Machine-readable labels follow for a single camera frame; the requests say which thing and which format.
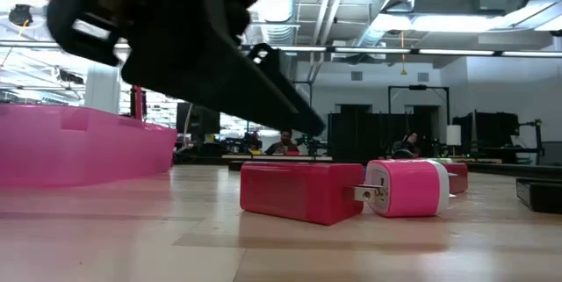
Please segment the black partition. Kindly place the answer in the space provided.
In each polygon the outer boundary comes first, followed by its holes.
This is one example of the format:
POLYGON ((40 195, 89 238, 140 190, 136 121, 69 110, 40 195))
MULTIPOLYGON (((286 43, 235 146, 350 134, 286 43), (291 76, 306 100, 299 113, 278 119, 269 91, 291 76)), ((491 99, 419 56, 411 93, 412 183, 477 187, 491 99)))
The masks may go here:
POLYGON ((330 113, 328 154, 336 161, 366 162, 386 157, 400 146, 407 134, 416 133, 414 150, 430 155, 431 125, 414 114, 330 113))

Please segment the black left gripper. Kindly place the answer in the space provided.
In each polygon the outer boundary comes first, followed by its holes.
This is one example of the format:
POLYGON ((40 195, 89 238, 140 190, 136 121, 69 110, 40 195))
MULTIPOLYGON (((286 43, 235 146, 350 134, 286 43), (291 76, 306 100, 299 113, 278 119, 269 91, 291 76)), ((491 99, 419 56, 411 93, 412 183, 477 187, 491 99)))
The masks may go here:
POLYGON ((261 72, 249 53, 238 49, 251 22, 248 8, 256 1, 50 0, 47 29, 66 52, 108 65, 117 64, 114 48, 126 40, 127 83, 277 130, 318 135, 324 121, 265 118, 261 72))

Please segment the white column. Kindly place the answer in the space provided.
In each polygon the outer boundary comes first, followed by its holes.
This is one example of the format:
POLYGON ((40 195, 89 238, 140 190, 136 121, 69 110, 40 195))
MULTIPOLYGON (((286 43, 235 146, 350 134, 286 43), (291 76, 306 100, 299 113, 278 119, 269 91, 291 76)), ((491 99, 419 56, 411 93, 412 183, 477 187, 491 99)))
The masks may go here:
POLYGON ((84 106, 113 114, 119 113, 120 69, 94 62, 88 67, 84 106))

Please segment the red plastic case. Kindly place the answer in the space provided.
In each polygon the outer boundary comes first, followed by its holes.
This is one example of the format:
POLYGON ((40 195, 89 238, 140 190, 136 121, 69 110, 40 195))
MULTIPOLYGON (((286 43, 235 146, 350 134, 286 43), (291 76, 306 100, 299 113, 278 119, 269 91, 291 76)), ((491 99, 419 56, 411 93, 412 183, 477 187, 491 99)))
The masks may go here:
POLYGON ((331 226, 363 211, 353 190, 363 182, 364 168, 355 163, 244 163, 240 206, 331 226))

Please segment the black equipment rack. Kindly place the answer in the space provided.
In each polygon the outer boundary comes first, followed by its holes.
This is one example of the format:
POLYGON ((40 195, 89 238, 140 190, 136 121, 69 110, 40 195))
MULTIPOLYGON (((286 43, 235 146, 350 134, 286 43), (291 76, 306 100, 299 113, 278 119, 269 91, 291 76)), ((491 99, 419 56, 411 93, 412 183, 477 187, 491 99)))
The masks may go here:
POLYGON ((473 111, 463 117, 455 117, 453 125, 461 128, 461 151, 464 155, 477 159, 500 159, 506 164, 531 164, 532 160, 519 155, 535 156, 535 164, 540 164, 545 155, 542 141, 542 121, 534 119, 520 122, 517 114, 508 112, 473 111), (513 139, 521 136, 523 127, 532 127, 536 146, 526 146, 523 142, 515 144, 513 139))

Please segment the black digital timer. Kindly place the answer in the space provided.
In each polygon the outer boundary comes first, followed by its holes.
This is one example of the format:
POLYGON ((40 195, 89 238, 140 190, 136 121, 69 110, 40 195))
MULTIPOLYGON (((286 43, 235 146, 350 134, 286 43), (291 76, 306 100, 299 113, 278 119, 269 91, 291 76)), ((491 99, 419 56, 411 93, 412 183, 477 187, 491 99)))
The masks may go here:
POLYGON ((562 214, 562 181, 517 178, 515 186, 517 198, 530 210, 562 214))

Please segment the pink white USB charger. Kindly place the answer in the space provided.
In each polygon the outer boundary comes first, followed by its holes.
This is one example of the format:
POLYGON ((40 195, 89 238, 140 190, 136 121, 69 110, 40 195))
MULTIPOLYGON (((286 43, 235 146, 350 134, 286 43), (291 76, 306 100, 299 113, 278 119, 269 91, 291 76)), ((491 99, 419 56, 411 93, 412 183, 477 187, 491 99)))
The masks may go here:
POLYGON ((427 159, 372 160, 364 182, 351 189, 355 200, 382 217, 436 216, 449 204, 449 172, 427 159))

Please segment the white rectangular panel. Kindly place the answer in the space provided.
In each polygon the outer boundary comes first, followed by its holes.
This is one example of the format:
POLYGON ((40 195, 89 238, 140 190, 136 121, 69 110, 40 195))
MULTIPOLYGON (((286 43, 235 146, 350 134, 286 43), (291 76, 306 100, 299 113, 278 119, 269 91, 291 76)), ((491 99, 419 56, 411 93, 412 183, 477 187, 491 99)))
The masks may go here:
POLYGON ((446 145, 453 147, 462 145, 462 127, 460 125, 446 127, 446 145))

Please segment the black aluminium table frame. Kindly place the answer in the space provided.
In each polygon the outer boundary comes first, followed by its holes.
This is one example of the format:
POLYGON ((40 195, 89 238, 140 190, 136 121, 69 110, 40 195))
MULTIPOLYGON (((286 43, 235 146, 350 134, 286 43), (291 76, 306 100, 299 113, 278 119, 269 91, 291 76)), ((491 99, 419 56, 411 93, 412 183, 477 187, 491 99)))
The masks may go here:
MULTIPOLYGON (((174 155, 173 163, 181 164, 208 164, 208 165, 229 165, 233 162, 295 162, 295 161, 234 161, 224 160, 221 157, 197 156, 197 155, 174 155)), ((534 179, 549 179, 562 181, 562 166, 536 166, 536 165, 517 165, 506 163, 493 163, 491 160, 469 160, 453 159, 454 163, 465 163, 470 172, 502 175, 511 177, 526 177, 534 179)), ((295 162, 295 163, 360 163, 363 166, 366 162, 361 161, 335 161, 333 162, 295 162)))

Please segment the ribbed silver ventilation duct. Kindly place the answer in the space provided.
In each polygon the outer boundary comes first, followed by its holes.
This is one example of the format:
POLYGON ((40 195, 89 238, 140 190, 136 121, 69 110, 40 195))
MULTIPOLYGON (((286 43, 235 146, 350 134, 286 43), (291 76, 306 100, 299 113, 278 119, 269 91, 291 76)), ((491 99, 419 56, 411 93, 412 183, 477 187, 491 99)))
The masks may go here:
POLYGON ((249 13, 247 35, 252 43, 294 44, 298 31, 295 0, 257 0, 249 7, 249 13))

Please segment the long linear light bar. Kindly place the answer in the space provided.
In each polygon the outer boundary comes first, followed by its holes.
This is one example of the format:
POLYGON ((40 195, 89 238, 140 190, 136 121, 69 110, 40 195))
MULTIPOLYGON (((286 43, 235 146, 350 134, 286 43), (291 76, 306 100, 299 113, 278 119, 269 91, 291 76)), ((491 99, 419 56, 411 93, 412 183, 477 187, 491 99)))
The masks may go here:
MULTIPOLYGON (((55 42, 0 40, 0 47, 59 48, 55 42)), ((414 54, 442 56, 482 56, 501 58, 550 58, 562 59, 562 51, 513 51, 513 50, 472 50, 405 47, 335 47, 335 46, 273 46, 290 53, 330 54, 414 54)))

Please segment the black monitor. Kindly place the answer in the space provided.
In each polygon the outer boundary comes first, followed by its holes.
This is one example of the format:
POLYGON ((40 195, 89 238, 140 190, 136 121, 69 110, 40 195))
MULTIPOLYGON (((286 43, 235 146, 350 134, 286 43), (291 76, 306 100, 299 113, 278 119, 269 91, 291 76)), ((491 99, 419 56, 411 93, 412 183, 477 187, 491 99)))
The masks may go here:
POLYGON ((178 103, 176 127, 180 134, 218 134, 220 113, 200 105, 178 103))

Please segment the pink plastic tray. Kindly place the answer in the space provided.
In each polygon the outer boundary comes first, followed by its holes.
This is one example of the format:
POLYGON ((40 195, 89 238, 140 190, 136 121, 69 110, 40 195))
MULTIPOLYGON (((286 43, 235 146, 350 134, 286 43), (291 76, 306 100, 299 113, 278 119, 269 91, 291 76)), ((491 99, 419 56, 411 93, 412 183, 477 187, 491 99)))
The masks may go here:
POLYGON ((95 109, 0 104, 0 188, 102 184, 170 168, 175 130, 95 109))

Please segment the small red block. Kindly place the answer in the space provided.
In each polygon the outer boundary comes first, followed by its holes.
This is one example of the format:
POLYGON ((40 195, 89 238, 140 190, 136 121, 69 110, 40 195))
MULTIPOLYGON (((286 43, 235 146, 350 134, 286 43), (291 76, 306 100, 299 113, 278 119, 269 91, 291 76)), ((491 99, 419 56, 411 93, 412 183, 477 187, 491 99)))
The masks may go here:
POLYGON ((466 192, 469 187, 468 168, 465 163, 444 163, 444 168, 449 174, 449 193, 458 194, 466 192))

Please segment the light wooden workbench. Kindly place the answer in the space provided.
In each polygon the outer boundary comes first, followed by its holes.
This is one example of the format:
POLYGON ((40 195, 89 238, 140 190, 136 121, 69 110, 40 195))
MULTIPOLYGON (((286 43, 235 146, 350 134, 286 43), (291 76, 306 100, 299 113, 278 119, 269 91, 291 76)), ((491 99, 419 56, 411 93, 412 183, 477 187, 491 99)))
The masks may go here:
POLYGON ((331 156, 308 155, 223 155, 221 159, 234 161, 333 162, 331 156))

